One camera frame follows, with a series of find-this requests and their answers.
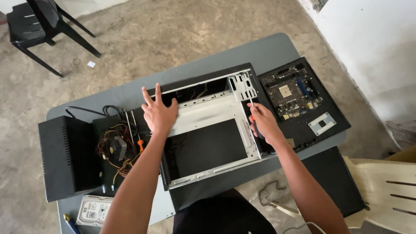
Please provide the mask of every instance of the gray table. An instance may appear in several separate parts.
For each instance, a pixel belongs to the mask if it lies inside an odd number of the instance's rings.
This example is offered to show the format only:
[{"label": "gray table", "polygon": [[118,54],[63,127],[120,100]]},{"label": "gray table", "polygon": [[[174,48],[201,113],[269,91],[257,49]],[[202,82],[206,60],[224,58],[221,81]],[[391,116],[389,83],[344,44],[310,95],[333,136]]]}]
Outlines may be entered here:
[{"label": "gray table", "polygon": [[[79,106],[96,111],[101,111],[102,106],[115,105],[133,110],[144,103],[141,87],[153,88],[157,82],[161,85],[173,83],[190,77],[195,77],[221,69],[233,67],[250,62],[257,74],[262,74],[293,60],[300,58],[289,37],[284,33],[277,33],[238,47],[220,52],[209,57],[192,61],[188,64],[171,68],[130,83],[102,91],[89,97],[81,98],[52,108],[46,119],[52,119],[66,115],[66,106]],[[88,112],[73,111],[77,118],[90,122],[97,118]],[[307,158],[316,153],[329,149],[342,143],[346,138],[346,132],[341,132],[331,138],[322,141],[297,155],[300,159]],[[277,157],[264,162],[252,164],[231,172],[220,174],[196,183],[182,186],[170,191],[171,199],[176,210],[189,206],[193,202],[211,197],[228,189],[237,187],[257,177],[280,169],[281,165]],[[65,224],[63,214],[68,213],[76,217],[79,209],[81,195],[58,201],[59,221],[61,232],[71,234],[72,231]],[[99,228],[80,228],[87,234],[99,233]]]}]

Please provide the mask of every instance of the motherboard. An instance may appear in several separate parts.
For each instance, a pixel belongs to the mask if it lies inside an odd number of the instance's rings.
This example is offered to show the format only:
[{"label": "motherboard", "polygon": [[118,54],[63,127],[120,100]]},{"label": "motherboard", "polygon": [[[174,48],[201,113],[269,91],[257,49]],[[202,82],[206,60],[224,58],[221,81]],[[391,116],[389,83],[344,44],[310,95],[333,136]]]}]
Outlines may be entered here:
[{"label": "motherboard", "polygon": [[306,114],[322,104],[312,77],[302,63],[259,77],[282,121]]}]

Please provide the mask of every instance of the cable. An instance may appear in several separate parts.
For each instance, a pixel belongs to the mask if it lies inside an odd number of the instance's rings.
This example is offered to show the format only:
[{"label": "cable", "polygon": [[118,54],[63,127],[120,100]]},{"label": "cable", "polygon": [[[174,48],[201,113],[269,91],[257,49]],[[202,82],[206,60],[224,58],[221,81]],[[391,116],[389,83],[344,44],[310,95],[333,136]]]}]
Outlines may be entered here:
[{"label": "cable", "polygon": [[288,229],[286,229],[284,232],[282,232],[282,234],[285,234],[285,232],[289,231],[290,229],[300,229],[303,228],[306,224],[313,224],[316,228],[318,228],[318,230],[320,230],[323,234],[326,234],[320,227],[318,227],[318,225],[314,224],[313,222],[306,222],[302,225],[300,225],[299,227],[290,227]]},{"label": "cable", "polygon": [[[112,109],[114,109],[116,112],[117,112],[117,117],[118,118],[116,118],[116,117],[114,117],[114,116],[111,116],[109,113],[108,113],[108,109],[109,108],[112,108]],[[76,117],[75,117],[75,115],[74,114],[72,114],[70,111],[69,111],[69,109],[77,109],[77,110],[83,110],[83,111],[86,111],[86,112],[90,112],[90,113],[94,113],[94,114],[97,114],[97,115],[102,115],[102,116],[105,116],[105,117],[107,117],[107,118],[110,118],[110,119],[114,119],[114,120],[117,120],[119,123],[124,123],[124,124],[128,124],[128,125],[130,125],[130,127],[131,128],[133,128],[133,135],[136,135],[137,134],[137,131],[138,131],[138,129],[137,129],[137,126],[135,125],[135,124],[133,124],[133,123],[131,123],[131,122],[128,122],[128,121],[126,121],[126,120],[124,120],[124,119],[122,119],[122,117],[124,116],[124,114],[123,114],[123,110],[124,110],[124,108],[122,108],[122,109],[119,109],[118,107],[116,107],[116,106],[113,106],[113,105],[106,105],[106,106],[104,106],[103,107],[103,109],[102,109],[102,113],[101,112],[98,112],[98,111],[95,111],[95,110],[90,110],[90,109],[86,109],[86,108],[82,108],[82,107],[74,107],[74,106],[68,106],[68,107],[65,107],[65,111],[72,117],[72,118],[74,118],[74,119],[76,119]]]}]

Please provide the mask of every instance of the orange screwdriver handle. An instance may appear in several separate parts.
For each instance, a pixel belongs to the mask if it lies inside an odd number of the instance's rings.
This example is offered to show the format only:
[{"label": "orange screwdriver handle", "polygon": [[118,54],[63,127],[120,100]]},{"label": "orange screwdriver handle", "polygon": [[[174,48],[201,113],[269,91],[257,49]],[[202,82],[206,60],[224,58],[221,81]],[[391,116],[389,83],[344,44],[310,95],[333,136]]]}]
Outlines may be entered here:
[{"label": "orange screwdriver handle", "polygon": [[137,144],[140,146],[140,152],[142,152],[143,151],[144,140],[138,140]]}]

